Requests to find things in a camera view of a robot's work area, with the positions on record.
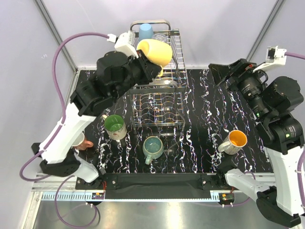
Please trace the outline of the light blue plastic cup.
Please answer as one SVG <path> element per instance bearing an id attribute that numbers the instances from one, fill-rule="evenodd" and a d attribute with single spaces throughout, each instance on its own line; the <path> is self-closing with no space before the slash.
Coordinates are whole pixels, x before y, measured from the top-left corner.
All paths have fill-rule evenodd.
<path id="1" fill-rule="evenodd" d="M 145 39 L 151 39 L 154 35 L 153 29 L 151 24 L 144 23 L 141 24 L 139 27 L 139 41 L 145 40 Z"/>

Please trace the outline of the green interior white mug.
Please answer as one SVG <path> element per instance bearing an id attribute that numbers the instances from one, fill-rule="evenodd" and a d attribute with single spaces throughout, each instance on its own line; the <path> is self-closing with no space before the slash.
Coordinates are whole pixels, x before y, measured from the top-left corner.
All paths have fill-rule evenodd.
<path id="1" fill-rule="evenodd" d="M 126 124 L 124 119 L 117 114 L 112 114 L 107 116 L 102 115 L 104 120 L 104 128 L 109 135 L 109 138 L 112 140 L 122 140 L 127 134 Z"/>

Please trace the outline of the orange interior white mug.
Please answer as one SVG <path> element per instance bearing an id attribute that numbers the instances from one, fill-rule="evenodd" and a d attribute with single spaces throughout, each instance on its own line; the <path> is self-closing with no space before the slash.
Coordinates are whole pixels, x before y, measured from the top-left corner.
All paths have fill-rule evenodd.
<path id="1" fill-rule="evenodd" d="M 240 130 L 231 131 L 225 140 L 218 146 L 220 153 L 237 154 L 247 144 L 247 136 Z"/>

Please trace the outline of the teal glazed ceramic mug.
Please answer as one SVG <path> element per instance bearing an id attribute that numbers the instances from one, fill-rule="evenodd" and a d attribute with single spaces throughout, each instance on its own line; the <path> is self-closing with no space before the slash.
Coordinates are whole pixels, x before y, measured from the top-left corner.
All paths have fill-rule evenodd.
<path id="1" fill-rule="evenodd" d="M 158 159 L 164 152 L 162 140 L 157 136 L 149 136 L 145 139 L 142 146 L 146 157 L 145 163 L 149 165 L 153 160 Z"/>

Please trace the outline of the clear glass tumbler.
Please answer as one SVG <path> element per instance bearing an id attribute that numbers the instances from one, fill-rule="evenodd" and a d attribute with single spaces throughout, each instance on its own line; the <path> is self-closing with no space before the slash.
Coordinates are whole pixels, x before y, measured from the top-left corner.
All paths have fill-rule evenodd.
<path id="1" fill-rule="evenodd" d="M 167 43 L 167 36 L 165 34 L 162 34 L 162 33 L 154 34 L 152 36 L 152 39 Z"/>

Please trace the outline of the pale yellow mug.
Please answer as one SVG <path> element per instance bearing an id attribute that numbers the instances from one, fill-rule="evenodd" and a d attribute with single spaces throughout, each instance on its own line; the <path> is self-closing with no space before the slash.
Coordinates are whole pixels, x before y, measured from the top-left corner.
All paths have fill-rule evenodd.
<path id="1" fill-rule="evenodd" d="M 150 62 L 162 68 L 158 74 L 159 77 L 163 75 L 163 68 L 170 63 L 173 55 L 169 44 L 155 39 L 141 40 L 137 45 L 137 50 L 142 50 Z"/>

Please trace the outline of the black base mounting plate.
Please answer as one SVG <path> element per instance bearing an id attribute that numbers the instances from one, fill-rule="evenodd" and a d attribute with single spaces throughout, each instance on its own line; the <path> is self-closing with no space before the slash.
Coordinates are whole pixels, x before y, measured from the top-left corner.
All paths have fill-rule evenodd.
<path id="1" fill-rule="evenodd" d="M 109 190 L 135 185 L 140 186 L 187 186 L 202 190 L 231 191 L 224 178 L 217 173 L 106 173 L 102 176 Z"/>

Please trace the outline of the pink handled white mug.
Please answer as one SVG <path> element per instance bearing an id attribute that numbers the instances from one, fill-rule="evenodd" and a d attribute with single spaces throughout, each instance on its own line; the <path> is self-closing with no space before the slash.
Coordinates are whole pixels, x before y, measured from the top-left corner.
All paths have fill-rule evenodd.
<path id="1" fill-rule="evenodd" d="M 72 143 L 72 147 L 78 150 L 86 150 L 87 148 L 93 147 L 93 142 L 89 141 L 85 134 L 81 132 Z"/>

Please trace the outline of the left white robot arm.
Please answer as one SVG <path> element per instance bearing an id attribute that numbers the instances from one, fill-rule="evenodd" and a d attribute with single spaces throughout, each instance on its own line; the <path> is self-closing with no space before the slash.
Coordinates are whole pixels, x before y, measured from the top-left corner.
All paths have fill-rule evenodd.
<path id="1" fill-rule="evenodd" d="M 52 133 L 40 143 L 43 173 L 57 177 L 76 176 L 91 189 L 102 186 L 100 171 L 71 149 L 83 130 L 136 84 L 148 84 L 161 72 L 161 64 L 141 50 L 137 56 L 112 51 L 97 60 L 96 72 L 80 83 Z"/>

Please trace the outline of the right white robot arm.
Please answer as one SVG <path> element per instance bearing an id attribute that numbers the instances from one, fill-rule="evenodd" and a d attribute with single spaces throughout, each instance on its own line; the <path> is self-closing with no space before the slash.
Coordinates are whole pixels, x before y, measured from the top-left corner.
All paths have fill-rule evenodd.
<path id="1" fill-rule="evenodd" d="M 269 221 L 293 229 L 301 226 L 305 214 L 305 133 L 291 112 L 303 102 L 298 82 L 279 76 L 271 83 L 267 64 L 258 65 L 239 59 L 223 65 L 212 63 L 209 74 L 216 85 L 227 80 L 228 90 L 237 91 L 255 115 L 256 129 L 262 139 L 275 177 L 275 185 L 261 184 L 235 167 L 227 152 L 218 166 L 216 185 L 220 189 L 234 187 L 255 203 Z"/>

